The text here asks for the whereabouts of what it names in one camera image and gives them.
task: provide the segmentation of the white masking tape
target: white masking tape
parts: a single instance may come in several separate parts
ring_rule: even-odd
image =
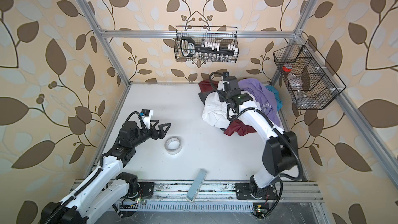
[[[164,148],[168,154],[175,155],[181,151],[182,142],[177,137],[171,137],[164,143]]]

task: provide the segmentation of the tape roll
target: tape roll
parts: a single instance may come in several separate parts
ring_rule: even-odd
[[[171,137],[167,139],[164,143],[164,148],[166,149],[168,154],[175,155],[181,151],[182,142],[177,137]]]

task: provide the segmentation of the maroon fabric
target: maroon fabric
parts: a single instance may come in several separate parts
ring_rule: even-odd
[[[215,86],[218,85],[218,82],[216,81],[213,81],[213,83]],[[199,82],[199,87],[202,93],[208,91],[214,91],[214,89],[210,85],[210,80],[204,80]],[[249,132],[256,132],[256,130],[252,126],[245,125],[243,124],[243,122],[236,119],[229,124],[229,127],[224,131],[224,134],[231,136],[234,132],[237,132],[238,135],[243,136]]]

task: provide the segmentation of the black wire basket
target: black wire basket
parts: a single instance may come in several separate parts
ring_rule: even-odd
[[[325,65],[316,61],[313,48],[307,41],[304,45],[289,45],[273,53],[278,71],[298,110],[322,110],[346,88],[321,53]],[[341,85],[336,85],[327,74],[336,76]]]
[[[176,26],[174,54],[177,62],[236,62],[237,27]]]

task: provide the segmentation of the pile of clothes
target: pile of clothes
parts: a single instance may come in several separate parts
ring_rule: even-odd
[[[222,89],[222,82],[213,81],[214,85],[218,84],[218,89]],[[264,86],[259,80],[254,78],[243,79],[238,82],[242,93],[247,93],[255,100],[255,104],[266,116],[276,125],[280,125],[277,112],[282,107],[282,102],[279,98],[278,91],[270,86]],[[247,125],[239,119],[229,121],[226,118],[227,105],[225,102],[220,102],[219,95],[211,87],[209,80],[199,82],[201,93],[199,97],[205,104],[202,118],[204,121],[214,127],[221,128],[224,134],[231,136],[237,132],[240,136],[246,135],[249,132],[256,132],[253,127]]]

